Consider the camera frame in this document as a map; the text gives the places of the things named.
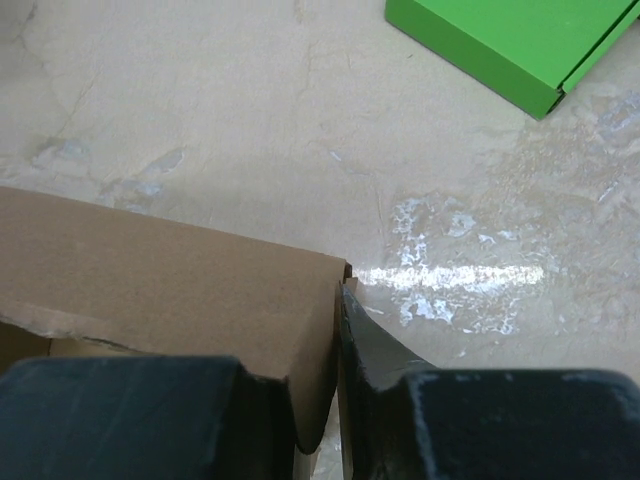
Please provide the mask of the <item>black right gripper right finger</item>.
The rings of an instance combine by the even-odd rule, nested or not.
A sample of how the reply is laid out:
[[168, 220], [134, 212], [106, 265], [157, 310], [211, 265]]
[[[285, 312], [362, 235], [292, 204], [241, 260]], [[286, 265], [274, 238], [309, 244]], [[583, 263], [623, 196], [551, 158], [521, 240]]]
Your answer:
[[349, 289], [337, 324], [347, 479], [635, 479], [639, 389], [597, 369], [441, 369]]

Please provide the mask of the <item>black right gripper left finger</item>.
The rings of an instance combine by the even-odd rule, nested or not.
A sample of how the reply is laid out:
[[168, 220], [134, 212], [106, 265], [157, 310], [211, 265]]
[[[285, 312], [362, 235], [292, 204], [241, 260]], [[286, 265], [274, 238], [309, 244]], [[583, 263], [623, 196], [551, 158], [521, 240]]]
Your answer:
[[232, 357], [33, 358], [1, 378], [5, 479], [289, 479], [276, 382]]

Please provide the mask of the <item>brown cardboard box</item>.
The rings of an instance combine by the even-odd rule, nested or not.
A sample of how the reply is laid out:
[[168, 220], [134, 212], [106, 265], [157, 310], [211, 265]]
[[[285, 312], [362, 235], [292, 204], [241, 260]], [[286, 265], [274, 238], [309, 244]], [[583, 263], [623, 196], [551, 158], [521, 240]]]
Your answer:
[[1, 378], [33, 358], [232, 357], [278, 384], [312, 475], [337, 381], [343, 259], [1, 191]]

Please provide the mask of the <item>green paper box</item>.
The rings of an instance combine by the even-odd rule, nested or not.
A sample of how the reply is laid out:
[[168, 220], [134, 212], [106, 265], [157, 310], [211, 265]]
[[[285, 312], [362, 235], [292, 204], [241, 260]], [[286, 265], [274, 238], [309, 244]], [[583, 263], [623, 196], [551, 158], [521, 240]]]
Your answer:
[[393, 27], [541, 120], [639, 17], [636, 1], [388, 1]]

